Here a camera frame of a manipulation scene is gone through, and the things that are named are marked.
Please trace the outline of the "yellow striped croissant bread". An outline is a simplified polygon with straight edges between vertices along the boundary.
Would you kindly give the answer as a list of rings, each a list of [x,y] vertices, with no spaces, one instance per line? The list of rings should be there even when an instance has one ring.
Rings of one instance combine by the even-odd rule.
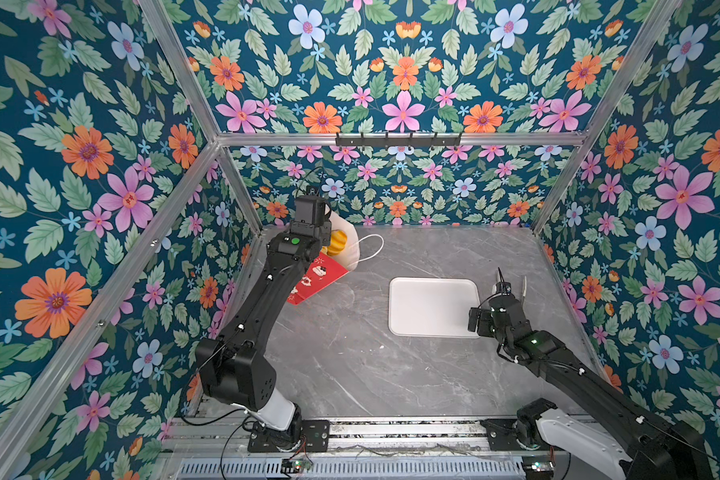
[[[334,257],[340,255],[347,248],[348,236],[343,230],[333,230],[330,243],[326,247],[326,254]]]

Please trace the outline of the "red white paper bag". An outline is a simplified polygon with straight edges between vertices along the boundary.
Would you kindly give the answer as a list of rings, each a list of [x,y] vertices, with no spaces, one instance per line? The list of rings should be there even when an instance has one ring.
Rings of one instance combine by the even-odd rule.
[[[292,288],[287,302],[291,305],[302,304],[307,299],[325,290],[339,279],[353,272],[361,262],[377,256],[384,248],[385,241],[380,234],[372,233],[359,237],[356,227],[336,213],[331,213],[332,230],[343,230],[348,236],[347,248],[334,257],[326,254],[326,247],[321,249],[317,259],[308,267],[301,280]],[[361,243],[366,240],[379,241],[377,250],[366,257],[361,256]]]

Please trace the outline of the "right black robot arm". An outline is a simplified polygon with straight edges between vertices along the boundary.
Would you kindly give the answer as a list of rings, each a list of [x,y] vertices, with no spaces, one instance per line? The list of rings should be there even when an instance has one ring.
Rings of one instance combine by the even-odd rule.
[[[712,458],[695,428],[650,412],[587,367],[562,340],[534,329],[504,278],[471,308],[469,328],[496,340],[500,359],[554,386],[597,423],[578,421],[540,398],[517,411],[514,435],[521,447],[565,450],[610,479],[712,478]]]

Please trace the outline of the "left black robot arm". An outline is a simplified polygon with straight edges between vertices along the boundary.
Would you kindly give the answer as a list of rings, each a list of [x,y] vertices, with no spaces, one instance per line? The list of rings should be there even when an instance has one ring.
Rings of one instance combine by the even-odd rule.
[[[265,351],[291,291],[330,243],[329,215],[325,199],[296,198],[295,218],[267,244],[262,271],[242,306],[216,338],[204,339],[196,348],[203,392],[246,409],[281,449],[300,441],[302,416],[298,405],[277,389],[277,373]]]

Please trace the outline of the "white rectangular tray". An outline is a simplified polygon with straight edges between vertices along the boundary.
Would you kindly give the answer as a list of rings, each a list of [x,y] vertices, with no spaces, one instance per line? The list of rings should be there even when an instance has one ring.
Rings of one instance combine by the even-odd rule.
[[[389,284],[388,326],[402,337],[477,338],[468,322],[478,303],[471,280],[397,277]]]

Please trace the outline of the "black hook rail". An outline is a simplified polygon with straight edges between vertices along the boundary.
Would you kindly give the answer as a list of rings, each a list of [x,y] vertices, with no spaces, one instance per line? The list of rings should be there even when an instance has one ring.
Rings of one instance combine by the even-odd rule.
[[[353,133],[337,134],[334,144],[337,147],[413,147],[428,149],[433,147],[454,147],[461,144],[461,134],[440,133]]]

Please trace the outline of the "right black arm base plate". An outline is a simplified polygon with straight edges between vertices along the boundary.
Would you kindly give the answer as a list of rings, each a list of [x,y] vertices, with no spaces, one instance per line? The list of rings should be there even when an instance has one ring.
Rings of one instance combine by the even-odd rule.
[[[487,441],[494,451],[539,451],[550,448],[528,420],[494,418],[482,419],[479,424],[485,429]]]

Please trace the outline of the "aluminium front rail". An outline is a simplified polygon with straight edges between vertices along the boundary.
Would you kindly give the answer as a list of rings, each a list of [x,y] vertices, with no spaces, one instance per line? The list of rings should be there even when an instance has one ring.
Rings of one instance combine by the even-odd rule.
[[[320,454],[359,453],[379,456],[416,454],[453,454],[463,456],[540,456],[547,458],[559,452],[559,447],[539,451],[494,451],[486,431],[480,426],[482,419],[513,418],[508,416],[434,416],[434,417],[325,417],[331,433],[328,450]],[[188,423],[175,421],[161,447],[158,459],[164,462],[185,458],[227,459],[238,456],[263,456],[249,453],[247,445],[256,421],[242,421],[241,415],[210,422],[206,418]]]

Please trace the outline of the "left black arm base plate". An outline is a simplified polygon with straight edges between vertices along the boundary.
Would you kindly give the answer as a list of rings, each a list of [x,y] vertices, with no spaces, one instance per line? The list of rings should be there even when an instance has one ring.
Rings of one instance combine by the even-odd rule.
[[[331,423],[328,420],[295,420],[278,431],[256,421],[247,445],[249,453],[324,453],[328,450]]]

